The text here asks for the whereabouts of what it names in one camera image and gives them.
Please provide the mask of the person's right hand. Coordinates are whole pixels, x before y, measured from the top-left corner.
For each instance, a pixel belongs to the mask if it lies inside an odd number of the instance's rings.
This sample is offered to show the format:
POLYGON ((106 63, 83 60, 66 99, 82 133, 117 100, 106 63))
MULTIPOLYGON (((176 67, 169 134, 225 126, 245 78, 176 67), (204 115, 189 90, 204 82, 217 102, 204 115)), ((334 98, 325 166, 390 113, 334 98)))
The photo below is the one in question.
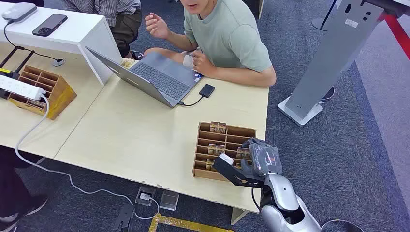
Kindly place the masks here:
POLYGON ((168 39, 170 30, 166 22, 156 15, 155 13, 149 13, 145 17, 145 24, 147 31, 155 38, 168 39))

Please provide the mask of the person's left hand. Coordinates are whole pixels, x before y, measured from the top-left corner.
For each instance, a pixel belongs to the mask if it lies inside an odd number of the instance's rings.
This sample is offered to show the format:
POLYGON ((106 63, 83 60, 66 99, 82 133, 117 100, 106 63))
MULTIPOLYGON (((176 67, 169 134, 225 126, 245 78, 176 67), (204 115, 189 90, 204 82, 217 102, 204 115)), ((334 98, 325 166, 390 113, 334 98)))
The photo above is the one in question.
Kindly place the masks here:
POLYGON ((207 56, 196 50, 192 53, 193 68, 206 77, 213 78, 216 67, 209 61, 207 56))

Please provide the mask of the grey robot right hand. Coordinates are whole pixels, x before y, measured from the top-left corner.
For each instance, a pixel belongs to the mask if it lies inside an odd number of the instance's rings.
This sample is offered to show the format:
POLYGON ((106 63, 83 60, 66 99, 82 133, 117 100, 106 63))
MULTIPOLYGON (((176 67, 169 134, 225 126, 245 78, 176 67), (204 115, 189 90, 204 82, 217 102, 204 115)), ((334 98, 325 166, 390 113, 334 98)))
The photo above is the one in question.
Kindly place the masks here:
POLYGON ((249 149, 252 161, 249 166, 245 159, 241 160, 241 170, 246 174, 260 177, 269 174, 282 175, 282 164, 276 147, 257 138, 246 140, 241 147, 249 149))

